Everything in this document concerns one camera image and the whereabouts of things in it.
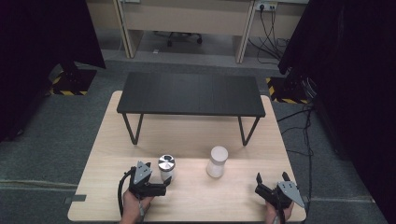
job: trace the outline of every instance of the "dark fabric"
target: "dark fabric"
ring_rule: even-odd
[[[85,1],[1,1],[0,32],[0,142],[28,120],[56,64],[105,68]]]
[[[396,223],[396,6],[311,0],[279,69],[311,77],[343,150],[389,223]]]

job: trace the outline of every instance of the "jar with metallic lid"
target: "jar with metallic lid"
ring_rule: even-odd
[[[213,147],[206,166],[207,173],[213,177],[221,177],[224,174],[224,163],[227,159],[228,151],[225,147]]]
[[[175,179],[175,158],[171,155],[163,155],[158,160],[158,168],[161,171],[161,179],[165,181],[172,176],[172,181]]]

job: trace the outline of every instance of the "black stand base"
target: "black stand base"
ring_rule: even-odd
[[[266,81],[272,101],[291,104],[308,103],[308,99],[301,84],[298,84],[292,90],[286,90],[284,86],[285,78],[283,77],[269,77]]]
[[[78,70],[79,77],[62,72],[52,83],[51,93],[60,95],[85,95],[96,75],[96,70]]]

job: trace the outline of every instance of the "light wooden table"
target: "light wooden table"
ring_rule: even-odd
[[[87,197],[85,202],[72,202],[68,217],[73,221],[119,221],[117,189],[123,173],[137,161],[151,162],[150,182],[159,183],[157,161],[162,154],[175,157],[176,177],[166,195],[152,201],[146,221],[264,221],[264,199],[254,192],[257,173],[270,188],[282,180],[284,171],[295,182],[266,96],[262,96],[266,117],[243,147],[237,118],[170,115],[146,115],[139,144],[134,146],[122,115],[116,111],[120,95],[121,91],[116,91],[111,97],[78,184],[76,194]],[[136,127],[138,115],[129,116]],[[243,120],[247,127],[253,121]],[[215,146],[229,151],[224,175],[218,179],[205,170]],[[290,221],[304,219],[304,209],[295,204]]]

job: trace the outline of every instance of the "metallic can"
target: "metallic can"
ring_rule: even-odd
[[[161,171],[161,179],[165,181],[167,178],[172,176],[172,180],[175,179],[175,158],[171,155],[163,155],[158,160],[158,168]]]

